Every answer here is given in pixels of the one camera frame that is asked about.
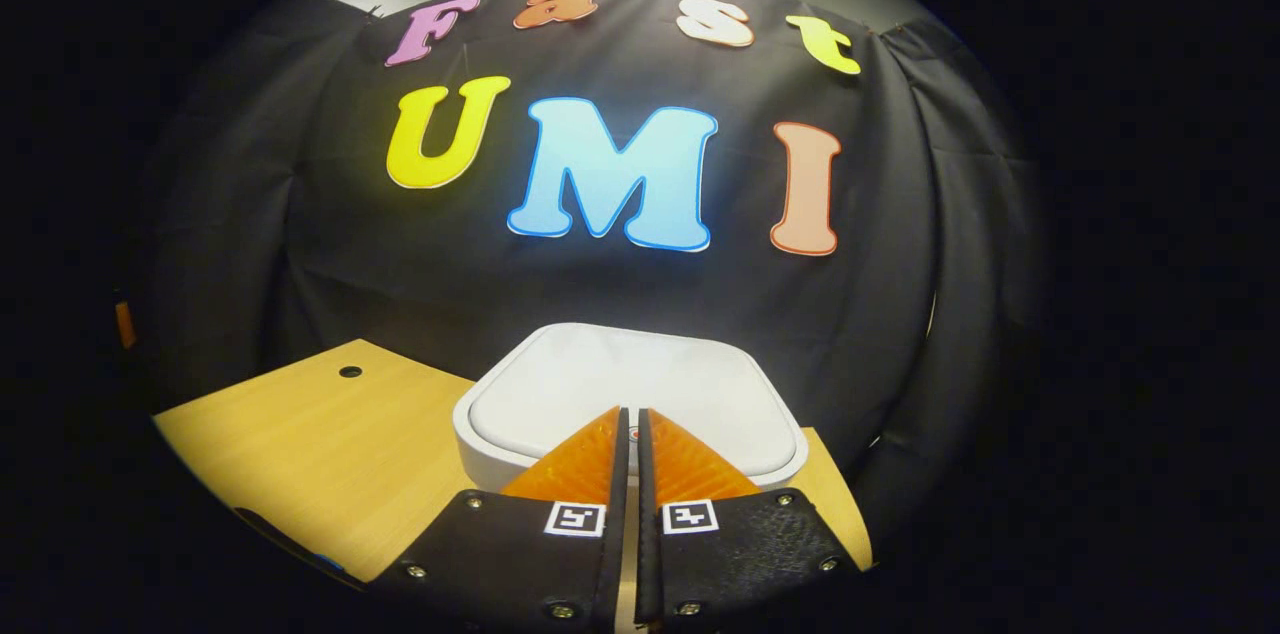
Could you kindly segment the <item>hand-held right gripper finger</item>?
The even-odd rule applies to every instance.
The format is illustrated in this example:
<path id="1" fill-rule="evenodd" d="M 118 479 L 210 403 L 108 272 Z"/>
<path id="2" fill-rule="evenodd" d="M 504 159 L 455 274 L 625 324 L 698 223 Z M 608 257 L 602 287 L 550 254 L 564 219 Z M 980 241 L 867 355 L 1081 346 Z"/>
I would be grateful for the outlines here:
<path id="1" fill-rule="evenodd" d="M 721 496 L 701 473 L 677 498 L 659 479 L 694 435 L 652 409 L 639 414 L 635 622 L 645 628 L 740 628 L 814 605 L 860 573 L 808 496 L 795 488 Z"/>
<path id="2" fill-rule="evenodd" d="M 611 416 L 600 503 L 462 489 L 376 576 L 376 597 L 443 630 L 613 629 L 628 410 Z"/>

